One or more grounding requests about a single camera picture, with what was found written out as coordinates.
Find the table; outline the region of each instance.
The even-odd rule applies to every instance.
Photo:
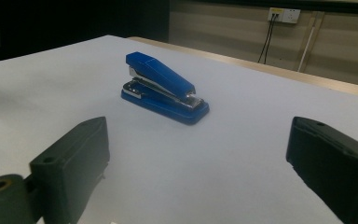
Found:
[[[79,223],[340,223],[285,151],[294,116],[358,140],[358,86],[140,40],[103,36],[0,62],[0,175],[27,176],[78,123],[106,116],[112,159]],[[187,126],[122,100],[134,51],[192,82],[210,113]]]

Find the white tabletop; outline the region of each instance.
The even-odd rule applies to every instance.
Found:
[[[192,82],[210,113],[187,126],[120,98],[126,54]],[[294,116],[358,140],[358,96],[104,36],[0,62],[0,175],[106,116],[111,162],[79,223],[341,223],[285,160]]]

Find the stapler metal tip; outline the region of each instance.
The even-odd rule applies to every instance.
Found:
[[[140,52],[128,54],[132,81],[121,97],[185,124],[195,124],[209,112],[209,105],[195,96],[193,84],[155,58]]]

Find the black cable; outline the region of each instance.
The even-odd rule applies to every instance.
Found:
[[[272,37],[272,29],[274,29],[274,23],[277,18],[278,18],[278,14],[276,14],[274,19],[272,20],[271,31],[269,32],[269,40],[268,40],[268,44],[267,44],[266,54],[264,55],[264,64],[266,64],[267,53],[269,52],[269,42],[271,41],[271,37]]]
[[[274,18],[275,18],[275,14],[272,14],[271,20],[269,21],[269,27],[268,27],[268,33],[267,33],[266,41],[264,42],[263,49],[261,50],[260,57],[258,58],[258,61],[257,61],[258,63],[260,63],[260,59],[261,59],[261,57],[263,56],[264,48],[266,47],[267,41],[269,40],[269,33],[270,33],[270,31],[271,31],[272,20],[273,20]]]

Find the dark background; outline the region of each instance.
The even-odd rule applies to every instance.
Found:
[[[169,0],[0,0],[0,60],[102,35],[168,40]]]

